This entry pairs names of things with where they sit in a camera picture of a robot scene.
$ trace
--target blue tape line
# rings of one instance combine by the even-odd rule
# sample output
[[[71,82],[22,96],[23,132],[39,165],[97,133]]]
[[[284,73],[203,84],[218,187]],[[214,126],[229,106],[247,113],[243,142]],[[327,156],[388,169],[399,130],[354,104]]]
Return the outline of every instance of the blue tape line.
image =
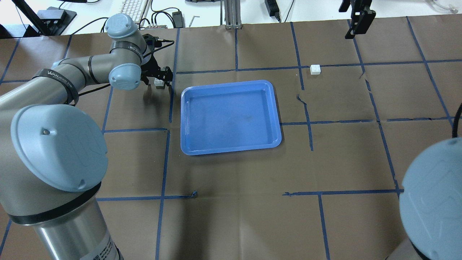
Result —
[[[374,101],[374,96],[370,92],[369,92],[369,97],[371,98],[372,106],[374,107],[374,112],[376,114],[377,123],[378,123],[378,127],[379,127],[379,130],[380,130],[380,136],[382,137],[383,147],[385,148],[385,153],[387,155],[388,165],[390,167],[390,172],[391,172],[391,176],[393,178],[393,183],[395,184],[395,189],[398,190],[399,185],[398,185],[398,181],[396,180],[396,176],[395,176],[395,168],[393,167],[393,162],[391,161],[390,151],[388,149],[387,140],[385,139],[385,133],[383,132],[382,123],[380,122],[380,117],[378,115],[377,106],[376,106],[375,101]]]
[[[432,72],[430,71],[430,67],[428,66],[428,63],[427,63],[427,61],[425,59],[425,56],[424,56],[424,52],[422,51],[422,48],[420,47],[420,44],[417,41],[417,37],[415,36],[414,30],[412,29],[412,25],[411,25],[411,21],[409,20],[409,17],[406,16],[406,20],[407,20],[407,25],[409,26],[409,29],[411,30],[412,37],[414,38],[415,45],[417,46],[417,49],[419,49],[420,56],[422,56],[422,60],[424,61],[425,68],[427,69],[428,76],[430,77],[430,80],[432,81],[433,88],[435,89],[435,92],[436,92],[436,94],[437,94],[437,96],[439,98],[439,101],[441,102],[441,105],[443,106],[443,109],[444,109],[444,112],[446,113],[446,116],[449,118],[450,114],[448,112],[448,109],[446,108],[446,105],[444,104],[443,97],[441,96],[441,94],[440,94],[440,92],[438,90],[438,87],[436,85],[435,79],[433,78]],[[451,127],[452,127],[452,125],[453,125],[452,121],[450,119],[448,119],[448,120],[449,120],[449,123],[451,124]]]
[[[175,79],[176,79],[176,68],[177,68],[176,64],[178,61],[178,45],[180,42],[180,32],[181,32],[181,28],[178,28],[176,32],[175,58],[173,60],[173,79],[172,79],[172,92],[170,94],[169,123],[172,122],[172,117],[173,117],[173,98],[175,96]]]
[[[194,191],[191,195],[170,195],[165,196],[164,199],[182,199],[182,198],[195,198],[197,191]],[[132,201],[132,200],[160,200],[162,196],[143,196],[143,197],[113,197],[113,198],[97,198],[97,201]]]
[[[187,196],[165,196],[165,199],[179,199],[179,198],[195,198],[197,196],[197,191],[193,191],[193,193],[191,195],[187,195]]]
[[[447,117],[442,118],[390,118],[387,122],[401,122],[401,121],[432,121],[432,120],[446,120]]]
[[[364,67],[363,59],[361,57],[361,53],[359,51],[358,43],[356,42],[355,38],[353,39],[353,42],[354,42],[354,47],[356,49],[356,52],[358,54],[359,62],[361,63],[361,69],[363,70],[363,74],[364,74],[366,72],[366,69]],[[390,167],[391,177],[393,178],[393,183],[395,185],[395,189],[398,190],[399,185],[398,185],[398,181],[396,180],[396,176],[395,176],[395,168],[393,167],[393,162],[391,161],[390,151],[388,149],[387,140],[385,139],[385,134],[383,132],[382,123],[380,122],[380,117],[379,117],[379,114],[378,114],[377,106],[376,106],[375,101],[374,101],[374,96],[372,95],[371,85],[369,84],[369,81],[366,80],[366,79],[365,79],[365,82],[366,82],[367,90],[369,91],[369,97],[371,98],[372,106],[374,107],[374,113],[376,115],[376,121],[378,123],[378,128],[380,130],[380,136],[382,137],[382,143],[383,143],[383,147],[385,149],[385,154],[387,155],[387,160],[388,160],[388,165]]]
[[[440,61],[427,61],[427,63],[438,63],[438,62],[462,62],[462,60],[440,60]]]
[[[350,27],[351,26],[350,20],[346,20],[346,22],[348,23],[348,27]],[[354,47],[356,49],[356,53],[358,54],[359,63],[361,64],[361,68],[362,68],[363,73],[364,73],[364,72],[366,72],[366,70],[364,69],[363,58],[361,57],[361,53],[359,52],[359,47],[358,47],[358,43],[356,42],[356,38],[353,38],[353,43],[354,43]]]
[[[237,71],[255,71],[255,70],[276,70],[276,69],[294,69],[299,68],[298,66],[290,66],[290,67],[271,67],[271,68],[240,68]]]
[[[305,101],[301,100],[299,95],[297,95],[297,99],[303,103],[303,106],[305,108],[306,124],[308,126],[308,138],[310,139],[310,149],[311,151],[313,151],[313,136],[311,134],[311,121],[310,121],[310,115],[308,114],[308,108],[306,106]]]
[[[437,62],[462,62],[462,60],[440,60],[440,61],[427,61],[427,63]],[[370,62],[363,63],[364,66],[375,66],[375,65],[399,65],[399,64],[422,64],[422,61],[414,62]],[[321,67],[354,67],[361,66],[361,63],[347,63],[347,64],[326,64],[320,65]],[[289,67],[270,67],[270,68],[238,68],[237,71],[255,71],[255,70],[274,70],[274,69],[294,69],[294,68],[310,68],[309,66],[289,66]],[[200,73],[219,73],[236,71],[235,69],[216,69],[216,70],[199,70],[199,71],[179,71],[176,74],[200,74]]]
[[[201,73],[218,73],[218,72],[228,72],[228,71],[235,71],[235,70],[234,69],[216,69],[216,70],[199,70],[199,71],[179,71],[174,74],[201,74]]]
[[[310,122],[311,124],[332,124],[332,123],[341,123],[341,124],[349,124],[349,123],[368,123],[374,122],[373,119],[360,119],[360,120],[339,120],[339,121],[313,121]]]
[[[322,206],[321,195],[318,195],[319,213],[321,215],[322,236],[324,237],[324,247],[326,249],[326,259],[330,260],[329,243],[327,240],[326,219],[324,218],[324,208]]]
[[[6,80],[2,81],[2,83],[21,83],[21,82],[28,82],[29,80]]]
[[[423,61],[414,61],[414,62],[370,62],[364,63],[366,66],[374,66],[374,65],[398,65],[398,64],[420,64],[424,63]]]
[[[235,51],[236,51],[236,71],[239,68],[238,58],[237,58],[237,29],[234,29],[234,44],[235,44]]]
[[[111,100],[112,100],[112,91],[114,88],[111,86],[111,91],[109,92],[109,97],[108,97],[108,104],[106,106],[106,113],[104,115],[104,121],[103,121],[103,128],[101,129],[102,133],[106,131],[106,123],[108,121],[108,115],[109,115],[109,107],[111,106]]]
[[[293,28],[293,22],[290,22],[290,28],[292,29],[293,43],[295,44],[295,54],[297,54],[297,64],[300,67],[300,54],[298,52],[297,37],[295,36],[295,29]]]
[[[10,227],[11,227],[11,219],[8,220],[8,225],[6,225],[5,233],[3,234],[3,239],[0,245],[0,256],[1,256],[1,253],[3,252],[3,248],[5,247],[6,237],[8,236],[8,232],[10,231]]]
[[[105,130],[104,133],[123,133],[123,132],[151,132],[151,131],[165,131],[166,128],[140,128],[140,129],[116,129]]]
[[[97,201],[159,200],[161,196],[97,198]]]
[[[303,84],[303,75],[302,75],[302,67],[301,67],[302,65],[300,63],[300,53],[298,52],[297,37],[295,36],[295,29],[293,27],[293,22],[290,22],[290,27],[291,27],[291,30],[292,30],[293,43],[294,43],[294,46],[295,46],[295,54],[297,55],[298,75],[300,77],[300,85],[302,87],[302,90],[305,90],[305,86]]]
[[[21,38],[19,38],[16,41],[16,45],[14,46],[13,52],[11,53],[10,59],[8,60],[8,63],[6,64],[5,71],[3,72],[3,75],[0,78],[0,82],[3,82],[6,76],[6,72],[8,71],[8,68],[10,67],[11,61],[13,60],[14,54],[16,53],[16,50],[18,49],[19,42],[21,41]]]
[[[403,193],[403,189],[391,190],[357,190],[357,191],[324,191],[324,192],[286,192],[283,196],[312,196],[312,195],[347,195],[347,194],[381,194],[381,193]]]
[[[161,192],[160,208],[159,208],[159,221],[157,224],[156,260],[159,260],[160,233],[162,229],[162,216],[164,214],[165,185],[167,183],[167,163],[169,160],[169,149],[170,149],[170,131],[167,131],[167,142],[165,145],[165,156],[164,156],[164,176],[162,178],[162,192]]]
[[[360,63],[349,63],[349,64],[330,64],[330,65],[320,65],[321,67],[352,67],[352,66],[361,66]]]
[[[305,125],[308,124],[307,122],[288,122],[288,123],[281,123],[281,125]]]
[[[69,51],[69,46],[71,46],[71,40],[72,40],[72,34],[69,35],[69,40],[67,42],[66,50],[64,51],[64,55],[62,57],[63,59],[65,59],[67,56],[67,51]]]

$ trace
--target label sticker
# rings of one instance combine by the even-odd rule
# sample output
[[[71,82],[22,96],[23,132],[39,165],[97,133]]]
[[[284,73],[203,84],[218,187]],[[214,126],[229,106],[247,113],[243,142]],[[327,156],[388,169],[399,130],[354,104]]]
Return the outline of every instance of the label sticker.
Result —
[[[80,258],[80,260],[115,260],[116,256],[116,246],[112,241],[109,230],[106,230],[106,235],[104,235],[99,245],[86,256]]]

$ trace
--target robotic arm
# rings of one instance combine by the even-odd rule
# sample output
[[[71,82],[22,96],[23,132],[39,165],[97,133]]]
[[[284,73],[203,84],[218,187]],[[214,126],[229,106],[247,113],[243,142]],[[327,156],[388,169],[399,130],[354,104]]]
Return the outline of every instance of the robotic arm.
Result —
[[[12,221],[33,226],[55,260],[123,259],[95,199],[106,143],[87,114],[65,104],[87,85],[131,90],[147,77],[164,86],[173,77],[152,55],[165,40],[142,36],[125,14],[110,17],[106,30],[109,54],[57,61],[0,97],[0,203]]]

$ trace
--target table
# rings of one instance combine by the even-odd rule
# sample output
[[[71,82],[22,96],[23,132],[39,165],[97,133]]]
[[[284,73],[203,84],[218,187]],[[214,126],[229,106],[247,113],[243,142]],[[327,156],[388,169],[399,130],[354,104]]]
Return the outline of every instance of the table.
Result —
[[[451,136],[461,24],[461,15],[376,19],[355,40],[343,38],[346,20],[149,31],[176,41],[156,55],[174,71],[174,95],[106,88],[77,105],[108,145],[97,198],[125,259],[384,259],[406,237],[398,194],[407,167]],[[107,53],[110,38],[0,45],[2,94],[56,60]],[[322,73],[310,75],[311,64]],[[183,89],[259,79],[275,88],[280,146],[181,151]],[[49,259],[33,229],[4,212],[0,230],[0,259]]]

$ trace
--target white block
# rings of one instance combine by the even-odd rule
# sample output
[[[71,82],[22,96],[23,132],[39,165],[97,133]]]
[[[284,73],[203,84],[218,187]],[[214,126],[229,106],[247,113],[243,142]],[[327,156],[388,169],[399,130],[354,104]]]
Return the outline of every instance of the white block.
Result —
[[[164,86],[164,81],[154,78],[154,86],[163,87]]]
[[[310,66],[310,72],[311,75],[319,75],[321,74],[321,66],[316,64],[316,65],[311,65]]]

